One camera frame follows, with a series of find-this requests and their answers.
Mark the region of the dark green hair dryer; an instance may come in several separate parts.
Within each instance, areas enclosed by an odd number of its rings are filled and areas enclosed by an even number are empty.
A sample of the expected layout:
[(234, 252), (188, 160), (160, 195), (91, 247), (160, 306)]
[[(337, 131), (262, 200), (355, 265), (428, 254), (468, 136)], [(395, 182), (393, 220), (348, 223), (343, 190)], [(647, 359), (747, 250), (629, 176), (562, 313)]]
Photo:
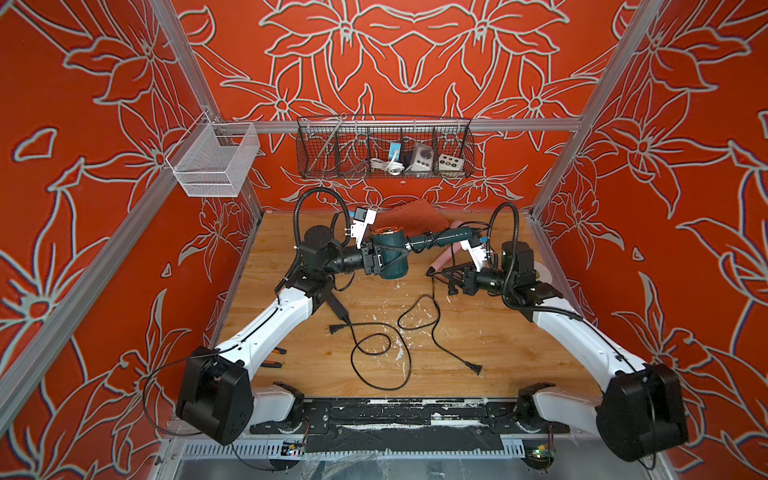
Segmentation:
[(436, 247), (448, 247), (452, 243), (470, 238), (470, 229), (477, 228), (462, 226), (449, 228), (437, 233), (427, 232), (413, 237), (406, 236), (402, 230), (378, 229), (370, 237), (371, 246), (380, 255), (382, 272), (379, 277), (386, 280), (403, 278), (409, 269), (408, 258), (411, 254), (420, 254), (425, 250)]

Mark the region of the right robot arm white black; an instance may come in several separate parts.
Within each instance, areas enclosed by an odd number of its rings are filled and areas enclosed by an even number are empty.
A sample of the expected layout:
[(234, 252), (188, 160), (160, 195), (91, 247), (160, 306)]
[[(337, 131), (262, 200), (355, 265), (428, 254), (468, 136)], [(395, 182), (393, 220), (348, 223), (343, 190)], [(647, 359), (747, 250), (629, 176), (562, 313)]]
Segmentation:
[(631, 353), (579, 314), (547, 267), (520, 238), (520, 214), (506, 202), (486, 222), (454, 222), (445, 252), (430, 266), (450, 294), (485, 292), (546, 332), (599, 387), (595, 398), (541, 382), (520, 389), (512, 414), (527, 433), (562, 424), (597, 436), (608, 450), (648, 471), (689, 439), (678, 375)]

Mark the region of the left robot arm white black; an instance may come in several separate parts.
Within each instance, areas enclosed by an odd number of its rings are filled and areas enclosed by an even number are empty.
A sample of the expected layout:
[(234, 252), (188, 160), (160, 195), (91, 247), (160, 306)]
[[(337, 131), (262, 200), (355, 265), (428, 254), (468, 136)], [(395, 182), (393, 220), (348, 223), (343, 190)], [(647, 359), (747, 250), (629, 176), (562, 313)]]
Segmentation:
[(250, 425), (280, 423), (297, 410), (298, 391), (282, 385), (254, 391), (256, 372), (269, 354), (321, 306), (342, 321), (349, 313), (334, 294), (335, 277), (372, 272), (373, 247), (364, 244), (376, 211), (341, 208), (345, 237), (333, 226), (300, 232), (300, 208), (293, 213), (295, 257), (278, 283), (275, 300), (246, 327), (214, 348), (200, 347), (186, 360), (176, 415), (217, 443), (232, 444)]

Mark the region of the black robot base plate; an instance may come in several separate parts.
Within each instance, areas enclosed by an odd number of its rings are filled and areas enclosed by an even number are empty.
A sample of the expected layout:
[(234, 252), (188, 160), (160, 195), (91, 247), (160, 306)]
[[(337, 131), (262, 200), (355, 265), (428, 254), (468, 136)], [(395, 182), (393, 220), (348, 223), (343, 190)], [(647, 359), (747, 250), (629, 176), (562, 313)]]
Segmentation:
[(251, 423), (251, 435), (297, 435), (323, 454), (505, 454), (520, 456), (570, 429), (525, 425), (514, 398), (308, 398), (298, 416)]

